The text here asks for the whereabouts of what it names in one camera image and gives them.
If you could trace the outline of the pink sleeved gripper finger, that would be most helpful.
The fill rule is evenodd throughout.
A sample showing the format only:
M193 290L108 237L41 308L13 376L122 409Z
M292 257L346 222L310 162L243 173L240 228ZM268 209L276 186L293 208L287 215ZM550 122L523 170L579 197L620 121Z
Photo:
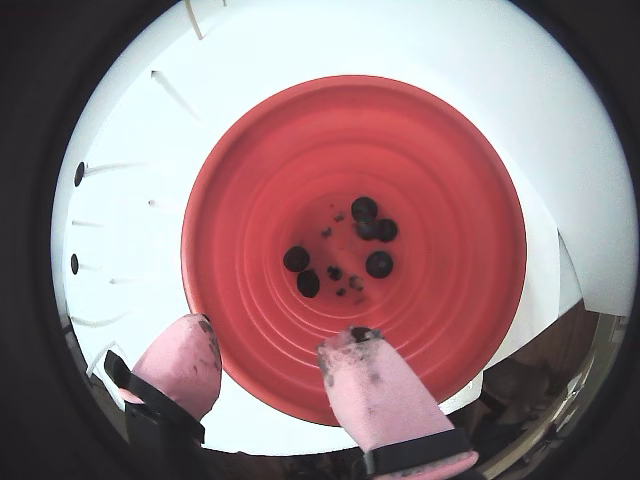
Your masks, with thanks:
M151 471L163 479L210 479L201 420L219 398L222 359L209 317L180 317L132 368L109 350L104 370L124 400L129 443Z
M334 416L363 452L363 475L473 474L479 454L466 434L380 331L350 327L317 357Z

